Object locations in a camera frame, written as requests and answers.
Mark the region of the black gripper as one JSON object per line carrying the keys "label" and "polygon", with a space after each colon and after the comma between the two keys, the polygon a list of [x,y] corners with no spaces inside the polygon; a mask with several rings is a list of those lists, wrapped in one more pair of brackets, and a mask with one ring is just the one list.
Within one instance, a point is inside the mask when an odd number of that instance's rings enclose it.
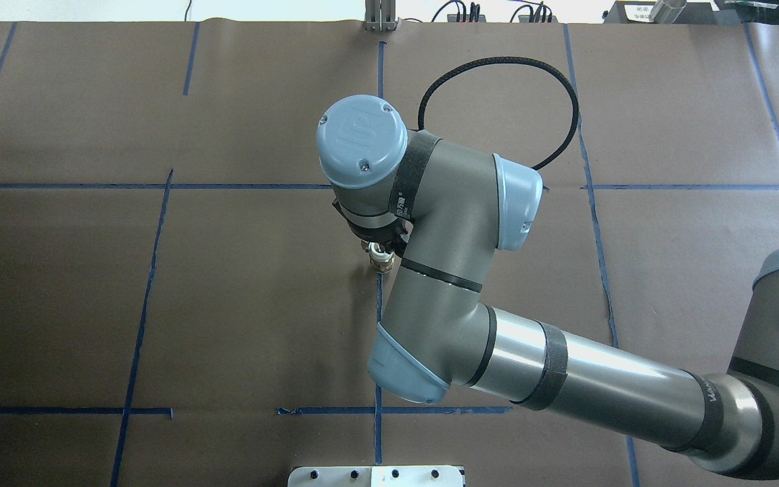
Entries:
{"label": "black gripper", "polygon": [[395,214],[384,212],[363,216],[350,212],[338,200],[333,201],[333,207],[346,220],[352,233],[363,241],[380,246],[405,246],[408,243],[406,222]]}

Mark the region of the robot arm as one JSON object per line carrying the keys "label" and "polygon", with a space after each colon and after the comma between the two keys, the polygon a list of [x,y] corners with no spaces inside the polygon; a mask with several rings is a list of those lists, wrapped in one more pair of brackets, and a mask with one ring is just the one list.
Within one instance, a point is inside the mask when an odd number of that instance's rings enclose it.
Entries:
{"label": "robot arm", "polygon": [[466,386],[724,477],[779,479],[779,249],[753,282],[728,370],[702,376],[481,301],[495,252],[531,230],[537,170],[408,130],[373,95],[331,105],[316,148],[350,230],[401,256],[368,361],[381,389],[435,404]]}

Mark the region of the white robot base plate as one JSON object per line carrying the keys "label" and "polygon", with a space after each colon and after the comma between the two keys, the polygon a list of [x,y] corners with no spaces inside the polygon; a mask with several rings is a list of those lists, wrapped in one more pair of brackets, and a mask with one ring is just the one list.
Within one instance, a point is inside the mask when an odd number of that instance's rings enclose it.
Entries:
{"label": "white robot base plate", "polygon": [[288,486],[466,486],[453,465],[306,466],[291,471]]}

